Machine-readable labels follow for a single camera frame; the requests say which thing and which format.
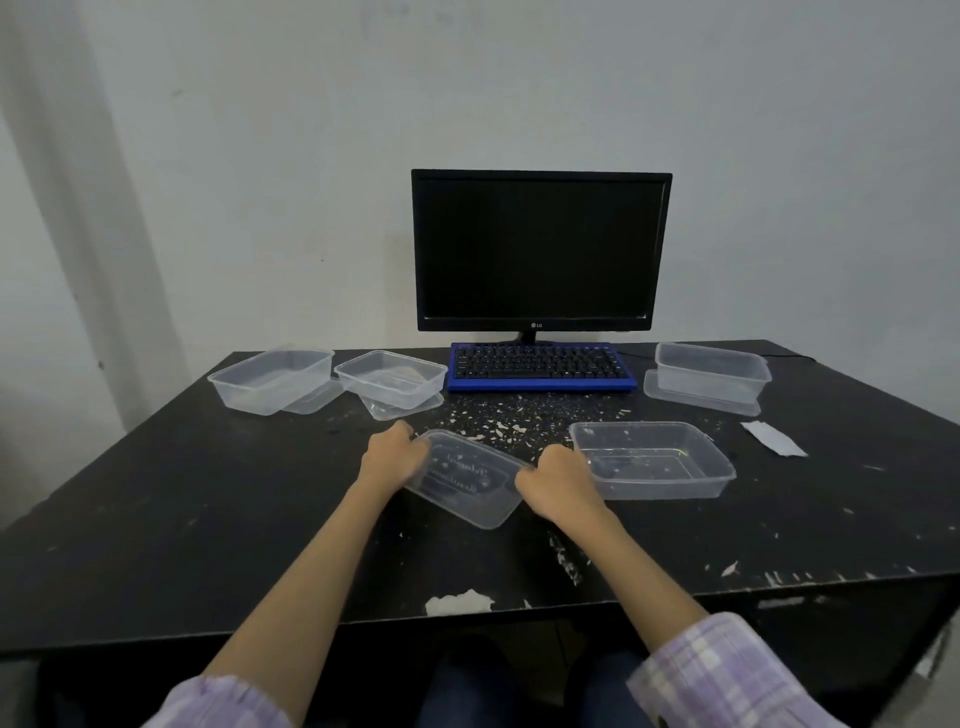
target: clear plastic container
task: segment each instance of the clear plastic container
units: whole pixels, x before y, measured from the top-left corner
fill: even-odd
[[[446,366],[393,352],[367,352],[333,368],[344,389],[413,409],[444,388]]]
[[[422,475],[407,488],[479,528],[497,528],[520,503],[514,477],[526,463],[445,429],[431,429]]]
[[[293,412],[296,415],[312,415],[336,400],[343,393],[344,385],[340,383],[340,379],[330,379],[306,397],[301,397],[293,404],[285,406],[283,411]]]
[[[754,353],[663,342],[656,360],[660,389],[711,400],[754,402],[772,378]]]
[[[717,497],[736,477],[727,456],[687,423],[575,423],[604,500]]]
[[[384,404],[382,401],[371,400],[369,397],[360,396],[360,401],[367,407],[371,417],[379,422],[395,420],[397,417],[407,417],[416,415],[418,412],[426,412],[428,409],[434,409],[444,403],[444,396],[439,392],[425,402],[421,402],[413,409],[400,409],[392,407],[390,404]]]
[[[214,372],[224,404],[254,415],[272,415],[330,379],[333,352],[285,344]]]
[[[678,404],[691,404],[694,407],[706,407],[707,409],[718,409],[721,412],[732,412],[734,415],[744,417],[756,417],[760,414],[759,403],[712,400],[709,397],[696,397],[687,395],[683,392],[668,392],[660,388],[660,373],[656,369],[648,369],[643,377],[643,394],[654,400],[674,401]]]

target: black table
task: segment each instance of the black table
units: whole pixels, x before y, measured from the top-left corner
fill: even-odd
[[[770,342],[714,345],[767,357],[759,418],[808,458],[775,455],[746,418],[639,391],[452,395],[409,422],[483,434],[529,461],[573,422],[698,426],[737,470],[721,497],[613,510],[710,609],[747,617],[821,699],[859,691],[860,713],[845,715],[857,722],[960,603],[960,427]],[[638,380],[655,366],[653,344],[619,349]],[[505,437],[491,434],[498,422]],[[0,655],[231,632],[387,426],[351,394],[305,417],[237,412],[201,378],[0,534]],[[431,596],[467,589],[518,619],[612,603],[584,554],[525,504],[484,531],[403,491],[373,532],[343,622],[425,619]]]

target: purple plaid shirt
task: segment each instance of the purple plaid shirt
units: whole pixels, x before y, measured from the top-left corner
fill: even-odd
[[[671,728],[842,728],[737,615],[713,615],[654,653],[627,681],[654,723]],[[170,691],[150,728],[290,728],[273,701],[233,677]]]

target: table top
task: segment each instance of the table top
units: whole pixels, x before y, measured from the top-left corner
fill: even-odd
[[[775,455],[740,426],[749,418],[641,391],[455,394],[409,422],[488,437],[501,422],[515,437],[495,445],[528,461],[574,422],[696,425],[736,467],[721,497],[611,503],[696,595],[960,572],[960,426],[767,341],[711,345],[767,356],[773,381],[759,419],[808,458]],[[638,380],[655,366],[654,347],[618,345]],[[388,426],[349,393],[314,415],[237,412],[201,378],[0,534],[0,654],[231,632]],[[613,599],[583,552],[525,503],[485,531],[401,491],[372,534],[343,622],[422,618],[431,596],[467,589],[492,598],[495,612]]]

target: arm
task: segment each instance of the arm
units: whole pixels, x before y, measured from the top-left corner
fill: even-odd
[[[517,474],[516,488],[590,557],[650,650],[627,681],[648,715],[671,726],[842,726],[743,619],[708,616],[634,542],[597,493],[582,453],[551,445],[536,470]]]
[[[583,454],[549,446],[536,470],[517,474],[516,488],[536,513],[584,550],[651,652],[706,618],[704,608],[657,566],[607,508]]]
[[[371,437],[343,501],[204,675],[256,686],[295,725],[303,722],[373,525],[429,451],[426,442],[411,443],[411,433],[401,421]]]

